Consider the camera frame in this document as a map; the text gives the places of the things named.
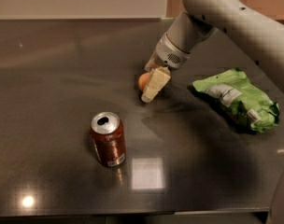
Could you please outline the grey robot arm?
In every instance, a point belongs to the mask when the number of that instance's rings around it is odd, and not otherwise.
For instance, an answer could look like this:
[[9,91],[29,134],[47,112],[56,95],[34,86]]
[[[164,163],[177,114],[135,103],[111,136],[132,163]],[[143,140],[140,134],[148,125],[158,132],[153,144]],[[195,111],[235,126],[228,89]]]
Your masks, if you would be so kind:
[[159,40],[145,65],[141,100],[151,102],[200,42],[224,32],[284,93],[284,25],[240,0],[182,0],[184,10]]

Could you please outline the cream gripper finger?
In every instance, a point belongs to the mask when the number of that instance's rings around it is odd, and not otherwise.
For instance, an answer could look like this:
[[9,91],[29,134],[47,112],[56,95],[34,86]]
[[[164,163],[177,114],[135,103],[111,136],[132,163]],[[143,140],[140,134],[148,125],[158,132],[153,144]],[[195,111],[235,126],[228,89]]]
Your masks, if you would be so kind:
[[150,72],[152,69],[158,68],[162,65],[162,61],[157,57],[155,53],[151,55],[149,61],[145,64],[144,69]]
[[158,67],[149,72],[148,84],[142,90],[141,100],[144,103],[150,103],[159,91],[167,84],[171,78],[167,67]]

